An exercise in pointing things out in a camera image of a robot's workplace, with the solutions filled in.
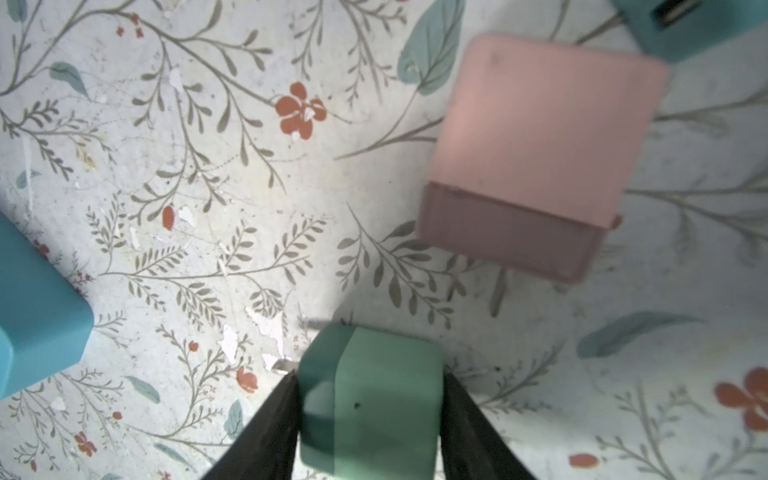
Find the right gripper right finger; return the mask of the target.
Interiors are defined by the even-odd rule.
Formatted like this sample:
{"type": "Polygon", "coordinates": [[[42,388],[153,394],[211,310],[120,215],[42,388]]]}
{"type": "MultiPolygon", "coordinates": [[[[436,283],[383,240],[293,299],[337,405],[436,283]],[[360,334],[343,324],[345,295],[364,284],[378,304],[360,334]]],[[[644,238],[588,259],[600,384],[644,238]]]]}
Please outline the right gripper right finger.
{"type": "Polygon", "coordinates": [[[459,380],[444,373],[440,445],[447,480],[534,480],[459,380]]]}

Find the green charger cube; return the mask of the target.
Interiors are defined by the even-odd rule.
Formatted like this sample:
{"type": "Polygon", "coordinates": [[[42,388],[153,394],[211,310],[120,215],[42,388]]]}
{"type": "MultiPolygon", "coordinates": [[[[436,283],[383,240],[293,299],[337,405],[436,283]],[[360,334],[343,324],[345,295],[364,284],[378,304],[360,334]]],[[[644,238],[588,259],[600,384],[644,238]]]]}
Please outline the green charger cube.
{"type": "Polygon", "coordinates": [[[338,479],[431,479],[443,355],[429,341],[330,324],[303,354],[300,457],[338,479]]]}

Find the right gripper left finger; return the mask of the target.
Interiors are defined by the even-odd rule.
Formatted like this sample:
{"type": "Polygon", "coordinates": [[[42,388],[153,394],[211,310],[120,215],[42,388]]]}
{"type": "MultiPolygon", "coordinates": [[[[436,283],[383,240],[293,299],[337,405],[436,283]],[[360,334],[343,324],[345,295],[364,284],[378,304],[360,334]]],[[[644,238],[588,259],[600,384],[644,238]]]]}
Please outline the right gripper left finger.
{"type": "Polygon", "coordinates": [[[291,479],[301,422],[297,375],[273,389],[233,445],[204,480],[291,479]]]}

